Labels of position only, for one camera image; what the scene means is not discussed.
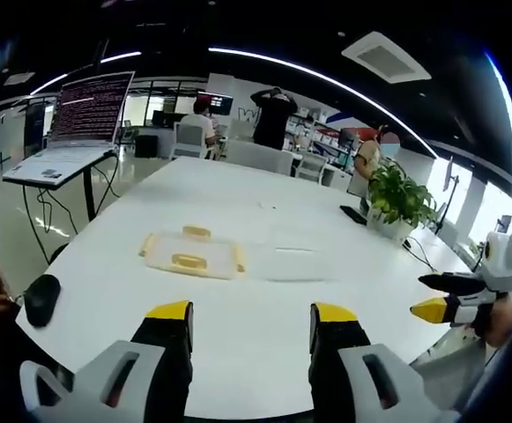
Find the black table leg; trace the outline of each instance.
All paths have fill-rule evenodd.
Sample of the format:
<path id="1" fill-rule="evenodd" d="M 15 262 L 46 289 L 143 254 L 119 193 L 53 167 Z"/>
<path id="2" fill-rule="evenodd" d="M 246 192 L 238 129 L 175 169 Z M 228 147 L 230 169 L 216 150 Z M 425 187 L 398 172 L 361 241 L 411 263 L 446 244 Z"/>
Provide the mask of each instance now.
<path id="1" fill-rule="evenodd" d="M 93 186 L 91 184 L 91 168 L 83 171 L 83 189 L 85 192 L 85 205 L 87 206 L 87 218 L 91 222 L 95 219 L 95 202 L 93 201 Z"/>

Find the white table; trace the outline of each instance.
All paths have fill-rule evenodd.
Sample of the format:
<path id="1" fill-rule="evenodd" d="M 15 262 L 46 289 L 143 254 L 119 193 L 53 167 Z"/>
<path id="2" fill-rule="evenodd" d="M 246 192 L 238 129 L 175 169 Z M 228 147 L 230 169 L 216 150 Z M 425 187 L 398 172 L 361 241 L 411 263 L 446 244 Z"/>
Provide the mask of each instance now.
<path id="1" fill-rule="evenodd" d="M 441 293 L 417 281 L 430 272 L 427 266 L 338 209 L 358 201 L 279 174 L 180 158 L 108 207 L 50 266 L 63 290 L 48 327 L 31 327 L 24 311 L 17 321 L 76 372 L 117 339 L 130 339 L 156 305 L 191 300 L 194 371 L 186 415 L 255 419 L 310 410 L 312 302 L 349 308 L 373 343 L 406 362 L 449 328 L 411 315 L 411 305 Z M 335 278 L 226 281 L 146 268 L 137 254 L 146 235 L 188 224 L 246 243 L 311 244 L 329 252 Z M 415 236 L 436 269 L 467 270 L 431 233 Z"/>

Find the laptop screen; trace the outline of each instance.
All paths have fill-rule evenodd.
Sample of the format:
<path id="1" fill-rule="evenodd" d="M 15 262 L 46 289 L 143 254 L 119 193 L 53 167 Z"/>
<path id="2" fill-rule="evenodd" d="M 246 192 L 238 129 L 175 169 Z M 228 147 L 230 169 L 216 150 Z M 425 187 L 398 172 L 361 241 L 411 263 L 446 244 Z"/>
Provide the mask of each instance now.
<path id="1" fill-rule="evenodd" d="M 112 144 L 133 76 L 113 73 L 62 86 L 48 146 Z"/>

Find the white flower pot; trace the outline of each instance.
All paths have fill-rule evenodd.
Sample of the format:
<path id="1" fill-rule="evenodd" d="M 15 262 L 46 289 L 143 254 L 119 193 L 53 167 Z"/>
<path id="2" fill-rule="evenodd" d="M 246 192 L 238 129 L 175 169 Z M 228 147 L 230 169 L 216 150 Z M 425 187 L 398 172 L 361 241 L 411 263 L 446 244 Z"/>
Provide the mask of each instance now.
<path id="1" fill-rule="evenodd" d="M 367 227 L 382 236 L 393 240 L 397 245 L 401 245 L 406 237 L 414 230 L 403 220 L 397 220 L 393 223 L 384 223 L 385 215 L 379 209 L 371 207 L 367 213 Z"/>

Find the air conditioner vent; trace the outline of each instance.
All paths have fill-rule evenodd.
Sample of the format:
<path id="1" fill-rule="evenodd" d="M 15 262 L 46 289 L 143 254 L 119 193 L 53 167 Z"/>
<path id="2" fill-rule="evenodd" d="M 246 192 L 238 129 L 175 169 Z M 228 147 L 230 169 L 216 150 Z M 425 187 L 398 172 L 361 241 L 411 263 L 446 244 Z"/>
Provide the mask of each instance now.
<path id="1" fill-rule="evenodd" d="M 390 84 L 431 79 L 420 63 L 382 33 L 370 33 L 342 51 Z"/>

